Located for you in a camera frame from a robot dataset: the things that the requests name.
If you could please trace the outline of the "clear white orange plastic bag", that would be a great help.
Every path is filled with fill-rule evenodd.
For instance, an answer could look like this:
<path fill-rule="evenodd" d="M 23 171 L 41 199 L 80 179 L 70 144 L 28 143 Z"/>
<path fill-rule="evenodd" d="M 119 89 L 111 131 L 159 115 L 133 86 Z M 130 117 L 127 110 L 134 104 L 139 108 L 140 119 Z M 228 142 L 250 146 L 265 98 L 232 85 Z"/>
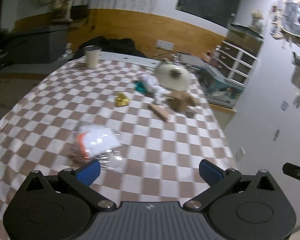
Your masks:
<path fill-rule="evenodd" d="M 79 122 L 73 133 L 71 157 L 81 164 L 96 159 L 102 169 L 120 172 L 124 166 L 121 147 L 119 132 L 103 125 Z"/>

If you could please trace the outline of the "brown wooden stick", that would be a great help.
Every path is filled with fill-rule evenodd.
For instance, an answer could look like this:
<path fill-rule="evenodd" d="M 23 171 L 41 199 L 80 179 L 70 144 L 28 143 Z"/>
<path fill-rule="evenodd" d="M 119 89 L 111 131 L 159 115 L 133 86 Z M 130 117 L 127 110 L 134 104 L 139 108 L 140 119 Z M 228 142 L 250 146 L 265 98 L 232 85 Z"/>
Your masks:
<path fill-rule="evenodd" d="M 170 115 L 164 108 L 162 108 L 161 106 L 158 106 L 158 105 L 154 105 L 154 104 L 149 104 L 148 107 L 162 121 L 168 122 Z"/>

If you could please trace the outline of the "checkered brown white tablecloth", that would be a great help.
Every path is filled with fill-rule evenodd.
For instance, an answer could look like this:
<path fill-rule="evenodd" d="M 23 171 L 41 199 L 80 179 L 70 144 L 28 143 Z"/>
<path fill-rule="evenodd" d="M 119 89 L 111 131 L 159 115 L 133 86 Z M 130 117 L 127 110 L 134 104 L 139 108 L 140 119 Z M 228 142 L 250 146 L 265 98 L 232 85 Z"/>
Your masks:
<path fill-rule="evenodd" d="M 235 166 L 232 152 L 196 78 L 189 93 L 200 104 L 194 116 L 169 111 L 160 120 L 138 93 L 134 82 L 152 73 L 157 61 L 103 53 L 98 67 L 88 70 L 85 58 L 66 63 L 24 96 L 0 120 L 0 239 L 7 239 L 2 218 L 26 176 L 76 168 L 71 157 L 79 122 L 118 131 L 122 171 L 103 170 L 92 187 L 115 203 L 121 201 L 183 203 L 206 190 L 198 166 L 207 159 L 226 169 Z M 118 92 L 130 99 L 115 106 Z"/>

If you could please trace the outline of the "white drawer shelf unit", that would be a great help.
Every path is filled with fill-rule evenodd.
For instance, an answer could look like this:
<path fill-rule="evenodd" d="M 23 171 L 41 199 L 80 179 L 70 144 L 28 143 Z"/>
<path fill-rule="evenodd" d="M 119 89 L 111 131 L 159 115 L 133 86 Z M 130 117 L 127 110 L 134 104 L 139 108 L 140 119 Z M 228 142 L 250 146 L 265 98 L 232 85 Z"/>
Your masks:
<path fill-rule="evenodd" d="M 257 57 L 244 49 L 222 41 L 217 68 L 227 80 L 244 87 L 253 73 L 257 61 Z"/>

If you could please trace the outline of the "brown cardboard box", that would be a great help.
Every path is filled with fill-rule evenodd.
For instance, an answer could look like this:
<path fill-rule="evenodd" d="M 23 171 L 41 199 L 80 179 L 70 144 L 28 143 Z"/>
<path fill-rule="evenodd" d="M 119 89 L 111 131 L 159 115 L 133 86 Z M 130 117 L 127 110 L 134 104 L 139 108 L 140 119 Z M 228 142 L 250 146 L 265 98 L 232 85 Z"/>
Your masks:
<path fill-rule="evenodd" d="M 188 107 L 195 107 L 199 105 L 197 98 L 187 92 L 181 91 L 172 91 L 168 94 L 167 103 L 172 110 L 177 112 L 184 112 L 188 109 Z"/>

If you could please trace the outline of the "plastic water bottle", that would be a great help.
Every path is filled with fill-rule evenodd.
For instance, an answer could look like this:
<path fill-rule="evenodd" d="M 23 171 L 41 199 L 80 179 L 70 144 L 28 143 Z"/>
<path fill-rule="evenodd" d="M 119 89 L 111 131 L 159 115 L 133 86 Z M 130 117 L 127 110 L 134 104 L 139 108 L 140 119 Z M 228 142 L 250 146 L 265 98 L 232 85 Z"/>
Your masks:
<path fill-rule="evenodd" d="M 213 67 L 215 67 L 217 65 L 218 58 L 220 56 L 220 49 L 221 49 L 221 46 L 217 45 L 216 48 L 214 49 L 214 51 L 211 53 L 210 64 Z"/>

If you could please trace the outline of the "teal small bowl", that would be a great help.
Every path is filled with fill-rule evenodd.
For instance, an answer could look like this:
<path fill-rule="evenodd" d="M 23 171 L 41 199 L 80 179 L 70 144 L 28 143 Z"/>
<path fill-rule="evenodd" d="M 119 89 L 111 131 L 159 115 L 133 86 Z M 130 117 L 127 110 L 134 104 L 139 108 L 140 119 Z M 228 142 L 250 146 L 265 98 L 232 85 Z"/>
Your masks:
<path fill-rule="evenodd" d="M 147 89 L 143 86 L 143 83 L 141 81 L 135 81 L 134 88 L 139 93 L 142 93 L 142 94 L 148 93 Z"/>

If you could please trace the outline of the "crumpled white tissue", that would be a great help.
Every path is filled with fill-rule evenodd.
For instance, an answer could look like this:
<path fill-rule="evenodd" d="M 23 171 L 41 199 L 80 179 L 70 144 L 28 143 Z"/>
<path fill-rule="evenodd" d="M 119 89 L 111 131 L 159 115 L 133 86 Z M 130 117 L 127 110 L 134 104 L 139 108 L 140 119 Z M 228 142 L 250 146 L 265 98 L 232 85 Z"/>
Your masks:
<path fill-rule="evenodd" d="M 165 100 L 166 96 L 169 94 L 169 91 L 166 88 L 162 87 L 159 84 L 157 78 L 153 75 L 141 73 L 138 75 L 138 78 L 147 90 L 147 92 L 153 95 L 153 104 L 161 105 L 162 102 Z"/>

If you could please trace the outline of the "white cat plush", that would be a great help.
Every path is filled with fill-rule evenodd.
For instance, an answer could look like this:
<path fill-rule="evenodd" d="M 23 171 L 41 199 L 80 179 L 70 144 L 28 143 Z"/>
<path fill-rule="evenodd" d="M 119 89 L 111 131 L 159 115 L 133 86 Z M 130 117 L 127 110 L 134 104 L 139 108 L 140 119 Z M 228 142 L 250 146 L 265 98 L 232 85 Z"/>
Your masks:
<path fill-rule="evenodd" d="M 191 83 L 191 74 L 183 66 L 163 58 L 154 70 L 161 87 L 169 90 L 185 92 Z"/>

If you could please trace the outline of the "dried flower vase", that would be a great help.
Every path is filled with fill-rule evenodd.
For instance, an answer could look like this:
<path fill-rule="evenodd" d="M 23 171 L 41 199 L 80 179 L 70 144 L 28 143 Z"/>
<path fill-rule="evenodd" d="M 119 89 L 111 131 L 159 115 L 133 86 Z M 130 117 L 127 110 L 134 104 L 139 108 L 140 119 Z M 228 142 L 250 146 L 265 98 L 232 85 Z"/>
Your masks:
<path fill-rule="evenodd" d="M 249 28 L 258 34 L 261 34 L 263 30 L 262 20 L 264 19 L 262 12 L 260 12 L 258 9 L 253 9 L 251 11 L 251 16 L 252 22 L 249 25 Z"/>

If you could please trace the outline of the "white paper cup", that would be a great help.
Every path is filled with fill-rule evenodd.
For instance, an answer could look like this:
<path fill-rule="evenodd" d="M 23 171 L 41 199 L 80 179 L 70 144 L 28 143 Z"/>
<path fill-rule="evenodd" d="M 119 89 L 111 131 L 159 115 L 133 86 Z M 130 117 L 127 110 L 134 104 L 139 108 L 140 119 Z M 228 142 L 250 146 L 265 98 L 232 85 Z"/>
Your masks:
<path fill-rule="evenodd" d="M 101 51 L 102 48 L 99 46 L 86 46 L 84 48 L 86 66 L 88 69 L 97 68 Z"/>

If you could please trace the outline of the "black clothing heap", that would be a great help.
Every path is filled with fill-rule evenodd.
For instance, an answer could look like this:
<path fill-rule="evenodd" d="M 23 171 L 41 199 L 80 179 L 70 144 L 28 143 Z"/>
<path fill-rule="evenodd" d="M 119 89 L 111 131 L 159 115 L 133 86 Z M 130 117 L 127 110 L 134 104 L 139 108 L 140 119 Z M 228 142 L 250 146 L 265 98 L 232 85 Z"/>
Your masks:
<path fill-rule="evenodd" d="M 107 39 L 104 36 L 98 36 L 81 44 L 75 52 L 73 59 L 79 59 L 84 56 L 84 48 L 87 46 L 101 47 L 102 51 L 110 53 L 125 54 L 147 58 L 147 56 L 135 47 L 135 42 L 131 38 Z"/>

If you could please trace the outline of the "white power strip socket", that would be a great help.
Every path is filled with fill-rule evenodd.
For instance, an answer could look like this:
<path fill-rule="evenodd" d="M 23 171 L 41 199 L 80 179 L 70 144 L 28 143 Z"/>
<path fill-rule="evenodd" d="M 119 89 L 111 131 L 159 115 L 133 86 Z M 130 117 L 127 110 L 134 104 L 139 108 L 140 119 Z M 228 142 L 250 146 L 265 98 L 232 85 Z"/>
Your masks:
<path fill-rule="evenodd" d="M 163 40 L 157 40 L 155 47 L 159 49 L 172 51 L 174 48 L 174 43 L 163 41 Z"/>

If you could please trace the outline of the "white wall socket plate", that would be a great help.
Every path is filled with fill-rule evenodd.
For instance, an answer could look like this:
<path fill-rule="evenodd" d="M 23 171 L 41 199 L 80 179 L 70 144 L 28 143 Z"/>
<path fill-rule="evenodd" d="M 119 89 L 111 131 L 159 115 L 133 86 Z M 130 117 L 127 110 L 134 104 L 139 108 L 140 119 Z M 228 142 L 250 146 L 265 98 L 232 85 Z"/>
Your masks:
<path fill-rule="evenodd" d="M 244 156 L 245 156 L 245 150 L 241 146 L 235 154 L 236 161 L 240 162 Z"/>

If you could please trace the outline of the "grey cat wall tapestry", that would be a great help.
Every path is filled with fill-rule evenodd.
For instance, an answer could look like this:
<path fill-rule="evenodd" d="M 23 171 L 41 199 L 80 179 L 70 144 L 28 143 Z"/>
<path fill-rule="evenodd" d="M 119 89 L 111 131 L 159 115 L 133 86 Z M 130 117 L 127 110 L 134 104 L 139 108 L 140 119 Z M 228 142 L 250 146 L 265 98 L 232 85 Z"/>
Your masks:
<path fill-rule="evenodd" d="M 281 23 L 285 32 L 300 37 L 300 0 L 285 0 Z"/>

